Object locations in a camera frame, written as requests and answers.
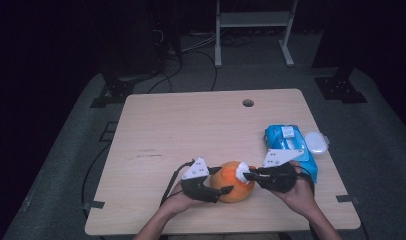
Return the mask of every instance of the cable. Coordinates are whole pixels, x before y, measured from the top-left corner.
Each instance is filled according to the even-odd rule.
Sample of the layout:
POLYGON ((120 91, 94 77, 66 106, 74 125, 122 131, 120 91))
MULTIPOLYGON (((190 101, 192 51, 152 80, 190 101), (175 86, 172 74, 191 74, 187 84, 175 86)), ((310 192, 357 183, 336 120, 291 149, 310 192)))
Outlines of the cable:
POLYGON ((310 174, 309 170, 302 166, 294 166, 295 168, 300 168, 301 170, 305 170, 306 174, 309 175, 309 177, 312 179, 312 175, 310 174))
MULTIPOLYGON (((85 204, 85 196, 84 196, 84 192, 85 192, 85 183, 87 182, 88 179, 88 175, 91 172, 91 169, 93 168, 94 164, 97 162, 98 158, 101 156, 101 154, 103 154, 103 152, 112 144, 112 142, 110 142, 109 144, 106 145, 106 147, 104 147, 98 154, 97 156, 94 158, 93 162, 91 163, 91 165, 88 167, 87 173, 85 174, 84 180, 82 182, 82 189, 81 189, 81 202, 82 205, 85 204)), ((82 209, 82 211, 84 212, 85 218, 88 219, 88 214, 87 211, 85 211, 85 209, 82 209)))
POLYGON ((182 193, 182 192, 184 192, 184 190, 180 190, 180 191, 178 191, 178 192, 176 192, 176 193, 172 193, 171 195, 169 195, 169 196, 166 198, 166 200, 168 200, 170 197, 173 197, 173 196, 175 196, 175 195, 177 195, 177 194, 179 194, 179 193, 182 193))
POLYGON ((229 48, 238 48, 238 47, 242 47, 244 45, 250 44, 253 42, 253 37, 252 36, 246 36, 248 37, 250 40, 245 40, 243 37, 231 37, 231 36, 226 36, 226 38, 222 39, 222 46, 223 47, 229 47, 229 48), (225 41, 229 40, 231 43, 230 44, 226 44, 225 41))
POLYGON ((362 226, 363 233, 365 235, 365 239, 369 240, 368 230, 366 230, 365 224, 363 223, 363 221, 360 217, 359 217, 359 221, 361 221, 361 226, 362 226))
MULTIPOLYGON (((208 44, 214 42, 215 34, 214 33, 207 33, 207 34, 209 34, 211 36, 209 38, 203 40, 202 42, 196 43, 196 44, 194 44, 194 45, 192 45, 192 46, 190 46, 188 48, 182 49, 181 52, 184 53, 184 52, 187 52, 187 51, 190 51, 190 50, 201 48, 201 47, 203 47, 205 45, 208 45, 208 44)), ((175 52, 169 51, 168 54, 173 55, 173 54, 175 54, 175 52)))
POLYGON ((172 174, 171 180, 169 181, 168 186, 166 187, 165 193, 164 193, 163 196, 162 196, 162 200, 160 200, 160 206, 162 206, 163 203, 166 201, 166 199, 168 199, 168 198, 170 197, 170 196, 168 196, 168 195, 169 195, 169 192, 171 192, 171 189, 172 189, 172 186, 174 185, 175 179, 177 178, 177 176, 178 176, 179 172, 181 171, 181 169, 183 169, 183 168, 186 167, 186 166, 189 166, 189 167, 190 167, 191 165, 193 165, 194 162, 195 162, 195 160, 193 159, 191 162, 186 162, 186 163, 182 164, 182 165, 172 174))
POLYGON ((160 33, 160 40, 159 40, 159 43, 154 43, 156 46, 160 46, 159 44, 161 44, 162 42, 163 42, 163 39, 164 39, 164 35, 163 35, 163 32, 162 31, 160 31, 160 30, 153 30, 153 32, 158 32, 158 33, 160 33))
POLYGON ((214 80, 213 80, 212 87, 210 88, 210 91, 213 91, 213 89, 215 88, 215 84, 216 84, 217 78, 218 78, 218 69, 217 69, 216 66, 215 66, 215 61, 212 59, 212 57, 209 56, 209 54, 204 53, 204 52, 188 51, 188 52, 186 52, 186 54, 187 54, 187 53, 199 53, 199 54, 203 54, 203 55, 205 55, 206 57, 208 57, 208 58, 210 59, 210 61, 211 61, 212 64, 213 64, 213 68, 215 69, 215 78, 214 78, 214 80))
POLYGON ((147 94, 149 94, 151 91, 153 91, 153 89, 154 89, 155 87, 157 87, 157 85, 161 84, 161 83, 164 82, 164 81, 168 81, 169 87, 170 87, 170 91, 173 92, 172 83, 171 83, 171 81, 170 81, 170 78, 173 77, 173 76, 175 76, 175 75, 177 75, 177 74, 181 71, 181 69, 182 69, 182 64, 181 64, 180 61, 178 61, 178 60, 176 60, 176 59, 174 59, 174 58, 169 59, 169 60, 173 60, 173 61, 176 61, 176 62, 179 63, 179 68, 178 68, 178 70, 177 70, 175 73, 173 73, 171 76, 167 76, 165 73, 163 73, 163 75, 165 75, 165 78, 162 79, 162 80, 160 80, 160 81, 158 81, 156 84, 154 84, 154 85, 147 91, 147 94))

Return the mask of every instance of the black cable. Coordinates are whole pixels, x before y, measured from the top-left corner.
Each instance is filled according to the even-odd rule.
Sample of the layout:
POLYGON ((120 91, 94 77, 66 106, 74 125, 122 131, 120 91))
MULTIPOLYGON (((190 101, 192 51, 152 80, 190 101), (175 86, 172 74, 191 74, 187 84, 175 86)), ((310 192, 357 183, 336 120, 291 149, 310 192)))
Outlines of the black cable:
POLYGON ((226 35, 221 40, 221 46, 228 47, 228 48, 238 48, 238 47, 242 47, 244 45, 250 44, 252 42, 253 42, 253 37, 249 36, 249 35, 240 36, 240 37, 226 35))
POLYGON ((365 239, 369 240, 368 230, 366 230, 365 224, 363 223, 363 221, 360 217, 359 217, 359 221, 361 221, 361 226, 362 226, 363 233, 365 235, 365 239))
POLYGON ((168 197, 169 192, 171 191, 172 186, 174 185, 175 179, 177 178, 177 176, 178 176, 179 172, 181 171, 181 169, 183 169, 183 168, 186 167, 186 166, 191 166, 191 165, 193 165, 194 162, 195 162, 195 160, 193 159, 191 162, 186 162, 186 163, 182 164, 182 165, 172 174, 171 180, 169 181, 168 186, 166 187, 165 193, 164 193, 163 196, 162 196, 162 200, 160 201, 160 206, 162 206, 163 203, 166 201, 166 199, 169 198, 169 197, 168 197))
POLYGON ((212 87, 210 88, 210 91, 213 91, 213 89, 215 88, 216 80, 217 80, 217 78, 218 78, 218 69, 216 68, 215 61, 212 59, 211 56, 209 56, 209 54, 204 53, 204 52, 199 52, 199 51, 187 51, 187 52, 185 52, 185 54, 188 54, 188 53, 199 53, 199 54, 203 54, 203 55, 205 55, 206 57, 208 57, 208 58, 210 59, 210 61, 212 62, 213 68, 215 69, 215 78, 214 78, 214 80, 213 80, 212 87))
POLYGON ((181 63, 180 61, 176 60, 176 59, 168 59, 168 60, 177 61, 177 62, 180 64, 178 70, 177 70, 174 74, 172 74, 171 76, 167 76, 167 75, 165 75, 165 74, 163 73, 163 74, 165 75, 165 78, 162 79, 162 80, 160 80, 160 81, 157 82, 156 84, 154 84, 154 85, 147 91, 147 94, 149 94, 155 87, 157 87, 157 85, 161 84, 161 83, 164 82, 164 81, 168 81, 168 82, 169 82, 169 86, 170 86, 170 88, 171 88, 171 91, 173 91, 173 90, 172 90, 172 83, 170 82, 170 78, 173 77, 173 76, 175 76, 175 75, 177 75, 177 74, 181 71, 181 69, 182 69, 182 63, 181 63))
POLYGON ((169 196, 166 198, 166 200, 168 200, 170 197, 173 197, 173 196, 175 196, 175 195, 177 195, 177 194, 179 194, 179 193, 182 193, 182 192, 184 192, 184 190, 180 190, 180 191, 178 191, 178 192, 176 192, 176 193, 172 193, 171 195, 169 195, 169 196))
POLYGON ((312 178, 312 175, 310 174, 309 170, 307 170, 306 168, 302 167, 302 166, 294 166, 295 168, 300 168, 302 170, 305 170, 306 174, 309 175, 310 179, 312 178))
MULTIPOLYGON (((88 175, 91 172, 91 169, 93 168, 94 164, 97 162, 98 158, 101 156, 101 154, 103 154, 103 152, 112 144, 112 142, 110 142, 109 144, 106 145, 106 147, 104 147, 98 154, 97 156, 94 158, 93 162, 91 163, 91 165, 88 167, 87 173, 85 174, 84 180, 82 182, 82 190, 81 190, 81 202, 82 205, 85 204, 85 196, 84 196, 84 192, 85 192, 85 183, 87 182, 88 179, 88 175)), ((84 212, 85 218, 88 219, 88 214, 87 211, 85 211, 85 209, 82 209, 82 211, 84 212)))
POLYGON ((207 33, 184 33, 183 35, 188 36, 188 37, 193 37, 193 38, 204 38, 204 39, 206 39, 208 37, 209 38, 213 37, 214 33, 210 33, 210 32, 207 32, 207 33))

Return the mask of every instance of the metal stand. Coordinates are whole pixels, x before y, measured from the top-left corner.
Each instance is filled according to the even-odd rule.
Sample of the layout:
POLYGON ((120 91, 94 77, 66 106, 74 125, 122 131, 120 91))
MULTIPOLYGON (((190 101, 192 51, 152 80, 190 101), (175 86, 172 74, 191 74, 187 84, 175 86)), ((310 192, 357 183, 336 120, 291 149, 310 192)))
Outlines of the metal stand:
POLYGON ((285 36, 280 40, 281 51, 288 67, 294 67, 293 59, 288 51, 288 39, 293 25, 298 0, 293 0, 290 11, 279 12, 239 12, 221 13, 220 1, 216 1, 216 43, 215 43, 215 66, 222 66, 221 53, 221 28, 223 27, 271 27, 285 26, 285 36))
POLYGON ((122 81, 119 77, 109 72, 102 72, 101 74, 106 84, 103 86, 99 97, 94 98, 90 106, 91 108, 104 108, 106 104, 125 103, 126 98, 132 94, 135 84, 153 78, 157 72, 128 81, 122 81))
POLYGON ((349 81, 353 66, 341 66, 332 77, 317 77, 316 84, 326 100, 341 100, 343 103, 366 103, 361 92, 349 81))

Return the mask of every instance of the round hole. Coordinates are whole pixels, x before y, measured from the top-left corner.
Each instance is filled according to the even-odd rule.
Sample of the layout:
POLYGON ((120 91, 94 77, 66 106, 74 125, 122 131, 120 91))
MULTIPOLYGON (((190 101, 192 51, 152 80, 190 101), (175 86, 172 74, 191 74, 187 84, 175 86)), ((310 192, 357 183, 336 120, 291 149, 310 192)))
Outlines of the round hole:
POLYGON ((255 103, 251 99, 244 99, 243 105, 245 107, 253 107, 253 105, 255 105, 255 103))

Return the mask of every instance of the orange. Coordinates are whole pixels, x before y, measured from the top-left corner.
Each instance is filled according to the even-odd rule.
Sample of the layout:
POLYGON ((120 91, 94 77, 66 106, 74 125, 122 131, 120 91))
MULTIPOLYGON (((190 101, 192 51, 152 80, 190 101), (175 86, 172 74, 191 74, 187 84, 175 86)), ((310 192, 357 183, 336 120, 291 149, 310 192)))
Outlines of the orange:
POLYGON ((235 170, 240 162, 231 161, 221 165, 222 169, 210 177, 210 186, 215 189, 222 187, 234 186, 229 194, 221 195, 219 200, 228 203, 239 202, 246 199, 252 192, 255 182, 250 181, 248 184, 241 182, 235 176, 235 170))

